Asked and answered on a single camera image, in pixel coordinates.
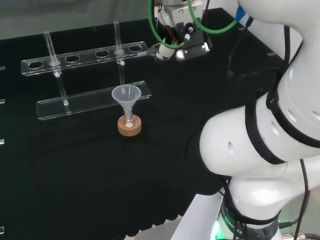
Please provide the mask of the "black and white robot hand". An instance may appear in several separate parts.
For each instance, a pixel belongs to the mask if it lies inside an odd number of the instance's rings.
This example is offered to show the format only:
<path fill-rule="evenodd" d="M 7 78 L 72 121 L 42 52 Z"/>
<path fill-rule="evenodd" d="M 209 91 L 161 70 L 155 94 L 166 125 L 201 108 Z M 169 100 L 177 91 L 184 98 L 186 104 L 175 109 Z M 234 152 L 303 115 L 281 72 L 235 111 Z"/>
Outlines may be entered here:
<path fill-rule="evenodd" d="M 152 0 L 151 19 L 163 41 L 155 54 L 162 61 L 189 60 L 210 51 L 206 36 L 192 19 L 186 0 Z"/>

